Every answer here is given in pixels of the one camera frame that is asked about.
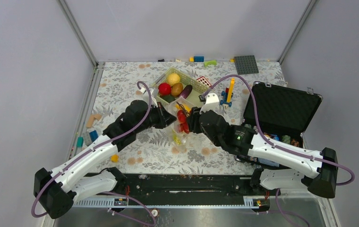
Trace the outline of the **clear dotted zip top bag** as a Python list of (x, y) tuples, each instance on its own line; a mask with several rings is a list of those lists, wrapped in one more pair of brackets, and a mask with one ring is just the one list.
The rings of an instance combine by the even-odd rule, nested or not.
[(173, 144), (177, 147), (185, 147), (190, 132), (187, 117), (190, 116), (192, 107), (194, 105), (182, 96), (179, 96), (166, 107), (167, 111), (175, 117), (174, 123), (169, 126), (168, 133)]

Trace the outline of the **yellow-green starfruit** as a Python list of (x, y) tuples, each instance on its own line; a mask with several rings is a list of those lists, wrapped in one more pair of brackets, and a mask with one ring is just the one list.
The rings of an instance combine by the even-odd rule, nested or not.
[(172, 139), (175, 145), (181, 146), (183, 144), (181, 134), (173, 132)]

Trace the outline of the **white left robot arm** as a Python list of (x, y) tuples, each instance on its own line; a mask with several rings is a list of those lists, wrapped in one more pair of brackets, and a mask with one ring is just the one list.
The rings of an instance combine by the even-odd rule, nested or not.
[(41, 204), (52, 219), (67, 213), (73, 204), (90, 196), (110, 192), (121, 194), (126, 176), (115, 167), (85, 178), (102, 160), (118, 154), (136, 140), (138, 133), (149, 128), (164, 129), (176, 121), (161, 103), (150, 106), (135, 100), (116, 121), (111, 123), (91, 145), (64, 164), (47, 171), (41, 168), (34, 176), (36, 204)]

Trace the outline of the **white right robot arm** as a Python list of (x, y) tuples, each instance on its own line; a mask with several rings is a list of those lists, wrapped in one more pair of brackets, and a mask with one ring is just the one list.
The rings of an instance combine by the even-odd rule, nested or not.
[(278, 188), (304, 188), (323, 198), (336, 193), (338, 160), (336, 151), (295, 147), (260, 135), (251, 128), (230, 125), (213, 110), (201, 113), (194, 107), (187, 117), (189, 131), (203, 133), (215, 146), (248, 161), (248, 157), (267, 159), (280, 165), (257, 173), (250, 182), (251, 191), (261, 195)]

